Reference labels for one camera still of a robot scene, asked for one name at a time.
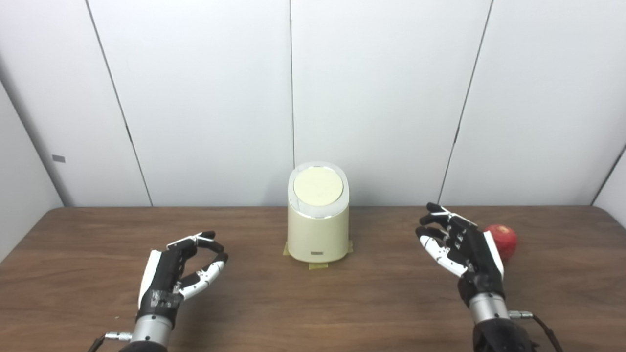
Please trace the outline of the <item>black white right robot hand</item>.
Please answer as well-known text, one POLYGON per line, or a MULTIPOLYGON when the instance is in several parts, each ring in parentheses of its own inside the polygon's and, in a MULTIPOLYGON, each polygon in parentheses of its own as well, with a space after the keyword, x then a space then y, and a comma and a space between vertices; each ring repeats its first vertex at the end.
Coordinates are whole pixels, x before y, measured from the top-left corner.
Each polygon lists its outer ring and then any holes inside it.
POLYGON ((479 294, 505 298, 504 265, 491 232, 437 203, 425 207, 416 236, 438 265, 459 278, 465 305, 479 294))

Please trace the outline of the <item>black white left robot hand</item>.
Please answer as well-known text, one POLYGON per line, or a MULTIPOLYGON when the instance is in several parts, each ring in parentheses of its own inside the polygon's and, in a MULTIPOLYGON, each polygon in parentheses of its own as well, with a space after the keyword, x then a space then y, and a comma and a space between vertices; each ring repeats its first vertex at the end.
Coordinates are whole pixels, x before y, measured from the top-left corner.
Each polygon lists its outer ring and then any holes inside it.
POLYGON ((212 230, 186 236, 152 250, 139 287, 137 319, 144 316, 164 318, 175 327, 180 305, 207 289, 225 269, 228 254, 215 240, 212 230), (211 263, 188 275, 185 266, 199 249, 209 249, 216 256, 211 263))

